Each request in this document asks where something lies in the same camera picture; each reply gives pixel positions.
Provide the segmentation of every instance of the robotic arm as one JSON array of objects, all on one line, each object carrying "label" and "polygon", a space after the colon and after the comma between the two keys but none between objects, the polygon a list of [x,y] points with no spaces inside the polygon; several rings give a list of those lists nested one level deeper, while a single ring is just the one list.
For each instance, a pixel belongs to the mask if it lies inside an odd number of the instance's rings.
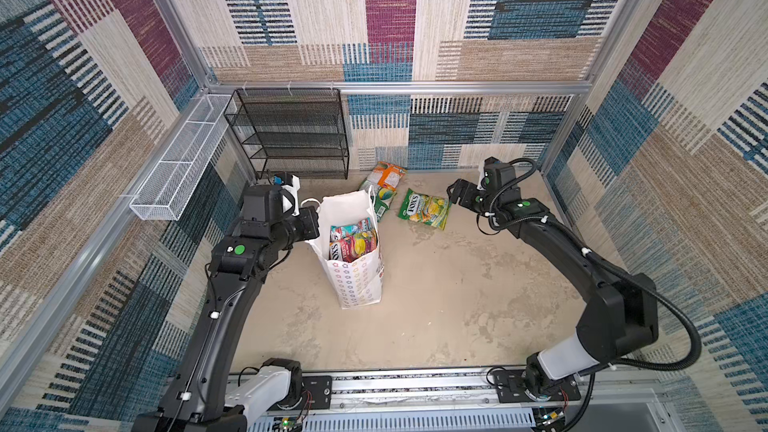
[{"label": "robotic arm", "polygon": [[[532,164],[521,177],[514,171],[518,162]],[[496,233],[507,229],[538,250],[587,303],[571,337],[528,357],[523,373],[524,392],[540,401],[549,400],[573,374],[591,374],[583,405],[565,431],[586,409],[595,371],[611,363],[680,370],[698,359],[701,340],[693,323],[656,292],[648,276],[629,275],[610,264],[582,244],[540,201],[521,198],[517,184],[536,168],[536,162],[528,158],[505,163],[491,157],[485,160],[477,186],[459,179],[447,193],[451,202],[478,214],[478,228],[480,217],[487,218]],[[315,210],[298,206],[299,185],[297,177],[277,174],[274,184],[246,190],[242,217],[212,251],[206,303],[181,366],[158,410],[139,415],[132,430],[245,431],[248,423],[273,404],[289,409],[301,403],[301,366],[285,359],[268,360],[254,378],[225,398],[237,342],[268,272],[288,257],[294,242],[320,234]],[[278,262],[280,250],[286,254]],[[669,309],[687,330],[688,355],[672,364],[621,358],[658,339],[657,303]]]}]

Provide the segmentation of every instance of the white paper bag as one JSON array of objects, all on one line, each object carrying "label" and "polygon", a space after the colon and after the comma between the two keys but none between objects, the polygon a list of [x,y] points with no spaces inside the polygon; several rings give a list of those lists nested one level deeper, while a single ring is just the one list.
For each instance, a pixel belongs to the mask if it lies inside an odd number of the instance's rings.
[{"label": "white paper bag", "polygon": [[329,260],[330,231],[332,226],[348,226],[368,217],[379,235],[373,203],[367,191],[359,190],[340,196],[323,197],[317,209],[320,236],[307,241],[317,254],[322,269],[326,271],[341,308],[375,304],[382,299],[384,262],[381,257],[381,237],[376,250],[352,263]]}]

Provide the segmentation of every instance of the white wire basket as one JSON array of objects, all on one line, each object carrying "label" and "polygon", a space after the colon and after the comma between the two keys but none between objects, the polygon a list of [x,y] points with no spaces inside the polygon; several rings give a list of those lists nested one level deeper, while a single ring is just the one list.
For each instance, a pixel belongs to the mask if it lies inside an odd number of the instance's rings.
[{"label": "white wire basket", "polygon": [[207,95],[197,103],[130,201],[141,220],[179,220],[226,131],[230,96]]}]

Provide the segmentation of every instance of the black wire rack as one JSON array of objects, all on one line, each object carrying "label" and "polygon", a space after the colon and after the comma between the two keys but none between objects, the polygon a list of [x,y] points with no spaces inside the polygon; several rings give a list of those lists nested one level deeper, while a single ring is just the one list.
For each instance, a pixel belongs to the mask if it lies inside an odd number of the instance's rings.
[{"label": "black wire rack", "polygon": [[350,146],[338,89],[240,89],[227,123],[258,178],[347,178]]}]

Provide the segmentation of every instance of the beige floor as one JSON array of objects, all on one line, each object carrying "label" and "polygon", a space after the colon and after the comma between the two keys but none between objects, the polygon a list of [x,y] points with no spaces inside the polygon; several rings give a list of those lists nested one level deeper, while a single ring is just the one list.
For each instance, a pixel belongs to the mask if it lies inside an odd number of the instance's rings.
[{"label": "beige floor", "polygon": [[[379,224],[378,304],[341,310],[314,253],[296,246],[256,299],[232,369],[270,357],[299,360],[304,370],[521,364],[570,335],[584,303],[531,247],[508,232],[481,234],[460,207],[445,231],[397,217],[408,187],[445,196],[457,177],[474,182],[476,174],[414,173],[400,183]],[[363,178],[305,180],[300,198],[350,192]],[[523,181],[522,193],[552,206],[539,174]]]}]

